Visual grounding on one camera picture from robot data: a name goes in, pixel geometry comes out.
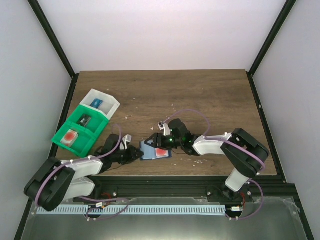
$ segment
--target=wooden tabletop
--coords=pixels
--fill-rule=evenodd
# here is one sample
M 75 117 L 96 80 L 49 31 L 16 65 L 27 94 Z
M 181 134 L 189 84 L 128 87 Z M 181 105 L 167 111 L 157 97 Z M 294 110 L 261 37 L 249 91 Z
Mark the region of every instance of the wooden tabletop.
M 159 132 L 158 122 L 182 109 L 202 112 L 210 121 L 208 136 L 222 135 L 243 128 L 269 148 L 245 70 L 157 70 L 157 71 L 83 71 L 79 75 L 69 109 L 70 115 L 91 90 L 114 96 L 121 104 L 93 146 L 103 146 L 111 125 L 120 124 L 124 135 L 132 135 L 131 144 Z M 180 118 L 193 134 L 203 134 L 206 121 L 193 112 Z M 59 148 L 58 159 L 76 159 Z M 276 175 L 272 157 L 266 161 L 265 175 Z M 204 176 L 229 175 L 233 165 L 223 155 L 189 156 L 172 153 L 172 158 L 136 160 L 120 166 L 116 163 L 103 173 L 108 176 Z

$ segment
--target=white wall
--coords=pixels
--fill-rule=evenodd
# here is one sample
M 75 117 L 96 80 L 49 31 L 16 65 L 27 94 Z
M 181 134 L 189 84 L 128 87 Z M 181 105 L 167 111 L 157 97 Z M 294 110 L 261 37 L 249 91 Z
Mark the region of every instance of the white wall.
M 79 71 L 247 69 L 285 0 L 39 0 Z
M 0 1 L 0 33 L 0 238 L 11 240 L 71 79 L 26 0 Z
M 297 1 L 254 81 L 287 180 L 320 239 L 320 1 Z

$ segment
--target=black frame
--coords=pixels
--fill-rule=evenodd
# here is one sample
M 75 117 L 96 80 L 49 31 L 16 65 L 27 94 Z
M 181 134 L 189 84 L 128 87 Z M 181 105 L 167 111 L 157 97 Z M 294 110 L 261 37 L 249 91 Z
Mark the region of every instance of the black frame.
M 75 73 L 64 50 L 62 49 L 53 29 L 50 26 L 38 0 L 28 0 L 35 15 L 45 30 L 48 38 L 50 39 L 54 49 L 58 53 L 62 63 L 71 77 L 71 83 L 68 94 L 62 109 L 62 114 L 58 123 L 57 131 L 64 124 L 67 119 L 67 114 L 76 88 L 79 73 Z M 300 218 L 307 238 L 314 240 L 308 220 L 306 218 L 304 209 L 302 207 L 296 186 L 292 183 L 287 183 L 282 165 L 273 141 L 268 122 L 261 105 L 258 92 L 255 87 L 254 75 L 267 54 L 272 42 L 276 38 L 279 30 L 284 24 L 287 16 L 293 8 L 296 0 L 287 0 L 284 4 L 278 18 L 276 19 L 269 35 L 267 36 L 259 54 L 257 55 L 251 69 L 247 72 L 248 81 L 252 90 L 252 94 L 259 112 L 259 116 L 263 125 L 263 129 L 269 144 L 270 152 L 273 157 L 277 175 L 273 176 L 257 176 L 255 180 L 263 188 L 263 192 L 267 197 L 293 197 L 295 204 L 300 209 Z M 55 157 L 57 154 L 58 146 L 52 144 L 49 157 Z M 206 195 L 210 188 L 220 187 L 227 179 L 227 176 L 135 176 L 135 177 L 115 177 L 104 176 L 98 177 L 102 182 L 102 190 L 108 192 L 116 192 L 118 196 L 127 198 L 136 197 L 202 197 Z M 249 186 L 252 196 L 259 196 L 260 192 L 254 185 Z M 215 198 L 208 196 L 208 200 L 214 202 Z M 17 230 L 15 240 L 20 240 L 26 225 L 26 221 L 31 209 L 32 201 L 29 200 L 23 217 L 21 219 L 19 228 Z

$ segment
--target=gray floor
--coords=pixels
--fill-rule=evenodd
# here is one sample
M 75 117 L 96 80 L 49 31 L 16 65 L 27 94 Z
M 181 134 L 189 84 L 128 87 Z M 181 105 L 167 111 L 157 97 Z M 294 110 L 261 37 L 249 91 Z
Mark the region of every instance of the gray floor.
M 259 203 L 246 204 L 250 214 Z M 246 220 L 224 216 L 118 216 L 87 222 L 83 215 L 30 216 L 23 240 L 303 240 L 307 239 L 291 199 L 267 197 Z

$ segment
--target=wood grain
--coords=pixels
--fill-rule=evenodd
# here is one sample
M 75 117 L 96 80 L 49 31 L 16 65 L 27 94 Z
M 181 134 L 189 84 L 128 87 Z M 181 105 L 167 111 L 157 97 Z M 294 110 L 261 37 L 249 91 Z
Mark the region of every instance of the wood grain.
M 83 71 L 79 75 L 69 109 L 75 110 L 90 89 L 114 96 L 121 106 L 112 117 L 92 152 L 103 146 L 112 124 L 120 124 L 123 134 L 132 135 L 132 143 L 147 139 L 158 130 L 159 121 L 178 110 L 195 109 L 211 123 L 209 136 L 243 128 L 265 146 L 264 129 L 245 70 L 157 70 L 157 71 Z M 202 134 L 207 123 L 200 115 L 184 112 L 178 116 L 194 134 Z M 59 159 L 75 159 L 59 148 Z M 108 176 L 189 176 L 229 175 L 233 165 L 222 155 L 188 156 L 173 153 L 172 158 L 114 164 Z M 275 175 L 272 157 L 266 161 L 265 175 Z

